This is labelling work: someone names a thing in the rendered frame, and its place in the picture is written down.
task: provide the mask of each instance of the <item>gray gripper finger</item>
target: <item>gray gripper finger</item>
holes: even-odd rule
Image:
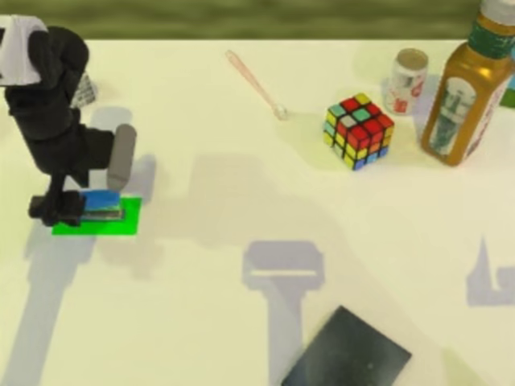
[[[107,188],[121,191],[129,182],[136,147],[136,129],[123,124],[116,128],[113,151],[107,169]]]

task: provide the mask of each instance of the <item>amber glass bottle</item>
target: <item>amber glass bottle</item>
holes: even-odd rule
[[[483,0],[468,41],[446,63],[422,134],[427,153],[456,166],[477,148],[515,72],[514,44],[515,0]]]

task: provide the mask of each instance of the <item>bottle label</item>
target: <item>bottle label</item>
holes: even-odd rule
[[[490,121],[492,120],[493,112],[496,107],[499,106],[503,95],[508,87],[509,79],[503,82],[496,91],[493,92],[490,97],[490,101],[486,105],[486,109],[484,110],[483,116],[481,117],[479,123],[477,124],[476,131],[472,135],[472,138],[469,142],[467,151],[464,154],[463,159],[468,158],[470,154],[477,149],[477,146],[481,143],[481,139],[483,139],[484,132],[488,128]]]
[[[490,59],[503,59],[510,55],[515,46],[515,35],[498,35],[474,22],[468,36],[468,46]]]
[[[435,153],[445,156],[452,152],[459,129],[475,101],[476,90],[465,79],[447,79],[439,115],[429,140],[429,146]]]

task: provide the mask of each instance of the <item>cube face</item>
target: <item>cube face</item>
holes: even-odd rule
[[[352,170],[388,154],[394,123],[364,93],[328,109],[323,140]]]

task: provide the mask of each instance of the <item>green neck label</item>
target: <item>green neck label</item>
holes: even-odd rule
[[[478,54],[490,59],[504,59],[509,56],[514,44],[515,35],[497,35],[478,22],[474,22],[472,32],[468,36],[468,46]]]

